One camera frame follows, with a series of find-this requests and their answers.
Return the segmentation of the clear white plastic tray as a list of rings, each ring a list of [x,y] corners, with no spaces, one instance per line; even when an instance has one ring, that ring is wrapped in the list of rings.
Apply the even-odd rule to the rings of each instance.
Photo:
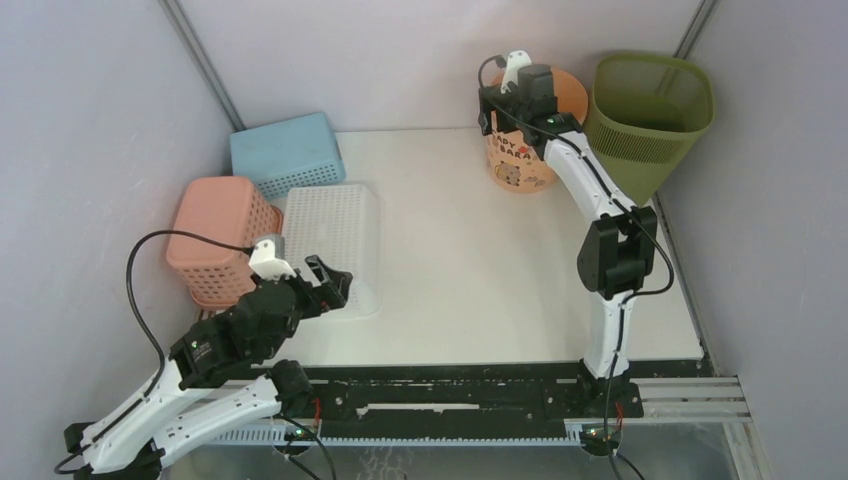
[[[282,235],[285,258],[315,281],[305,258],[317,255],[330,268],[352,274],[347,305],[328,320],[360,320],[382,307],[382,212],[362,184],[299,187],[286,197]]]

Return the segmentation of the orange capybara bucket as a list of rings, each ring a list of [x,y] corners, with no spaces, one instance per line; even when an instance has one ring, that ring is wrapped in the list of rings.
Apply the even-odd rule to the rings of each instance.
[[[588,114],[587,90],[565,70],[552,67],[551,71],[558,111],[571,113],[582,124]],[[537,193],[560,182],[556,173],[524,142],[520,131],[501,132],[495,111],[491,121],[492,133],[484,139],[488,169],[496,184],[515,193]]]

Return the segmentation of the pink plastic basket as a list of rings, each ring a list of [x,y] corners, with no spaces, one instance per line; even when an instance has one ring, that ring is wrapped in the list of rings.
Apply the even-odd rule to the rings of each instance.
[[[245,177],[206,177],[184,192],[173,225],[222,244],[251,247],[257,238],[281,231],[283,213]],[[255,289],[247,254],[193,238],[172,235],[165,258],[205,310],[234,305]]]

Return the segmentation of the green mesh waste bin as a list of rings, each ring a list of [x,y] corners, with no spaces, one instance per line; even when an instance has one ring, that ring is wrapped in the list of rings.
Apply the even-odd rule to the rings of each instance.
[[[647,203],[713,124],[711,81],[695,63],[623,52],[597,65],[584,131],[616,185]]]

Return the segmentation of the blue plastic basket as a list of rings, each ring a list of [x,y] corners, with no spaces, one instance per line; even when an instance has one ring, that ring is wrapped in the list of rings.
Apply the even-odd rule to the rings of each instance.
[[[236,132],[229,143],[233,174],[248,178],[268,200],[346,179],[335,132],[322,112]]]

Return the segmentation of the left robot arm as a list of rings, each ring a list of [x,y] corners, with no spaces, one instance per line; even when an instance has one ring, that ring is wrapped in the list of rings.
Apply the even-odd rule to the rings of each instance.
[[[268,416],[298,417],[313,388],[295,360],[280,360],[247,386],[201,407],[228,381],[275,357],[301,321],[346,306],[353,276],[319,256],[299,273],[259,280],[235,305],[195,323],[170,349],[164,367],[104,419],[74,423],[63,435],[82,466],[54,471],[74,479],[157,479],[163,469],[215,437]]]

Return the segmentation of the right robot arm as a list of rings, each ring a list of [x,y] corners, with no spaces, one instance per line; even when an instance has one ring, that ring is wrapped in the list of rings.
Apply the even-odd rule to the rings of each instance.
[[[625,343],[636,298],[652,273],[657,216],[614,182],[594,155],[581,123],[558,108],[552,69],[523,51],[487,58],[503,73],[499,85],[478,86],[483,134],[521,133],[524,143],[564,183],[588,223],[576,264],[590,294],[590,341],[581,360],[579,406],[605,415],[628,382]]]

